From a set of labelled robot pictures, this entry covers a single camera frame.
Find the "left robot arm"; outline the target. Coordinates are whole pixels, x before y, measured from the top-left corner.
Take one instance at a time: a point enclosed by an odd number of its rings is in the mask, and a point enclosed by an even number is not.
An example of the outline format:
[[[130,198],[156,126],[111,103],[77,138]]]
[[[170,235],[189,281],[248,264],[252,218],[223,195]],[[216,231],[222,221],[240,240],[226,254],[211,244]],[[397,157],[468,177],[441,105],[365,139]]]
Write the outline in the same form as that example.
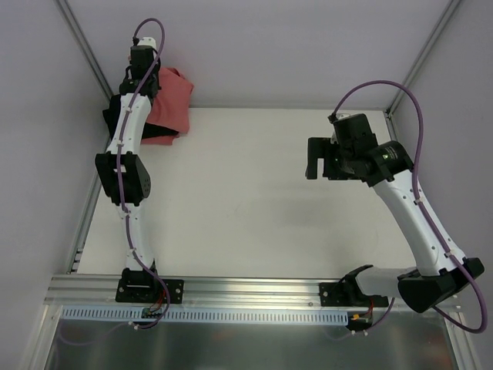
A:
[[[103,117],[112,135],[95,164],[105,195],[117,207],[127,243],[126,266],[116,301],[153,303],[163,293],[156,279],[156,262],[144,231],[144,206],[151,178],[139,158],[144,126],[159,91],[157,51],[142,43],[130,49],[130,62],[119,94],[110,99]]]

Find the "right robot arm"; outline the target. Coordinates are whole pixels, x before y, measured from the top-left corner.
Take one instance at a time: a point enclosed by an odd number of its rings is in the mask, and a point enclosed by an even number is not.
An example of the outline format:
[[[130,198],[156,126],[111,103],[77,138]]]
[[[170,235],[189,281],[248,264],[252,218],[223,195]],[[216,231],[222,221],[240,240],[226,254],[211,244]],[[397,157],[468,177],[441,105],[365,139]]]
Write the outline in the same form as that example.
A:
[[[379,268],[365,264],[344,276],[330,291],[359,306],[370,298],[401,298],[422,313],[457,294],[481,276],[485,267],[450,240],[427,201],[419,183],[413,181],[414,164],[397,141],[379,143],[363,113],[333,119],[332,137],[307,141],[308,180],[359,180],[367,184],[394,217],[415,265],[408,269]]]

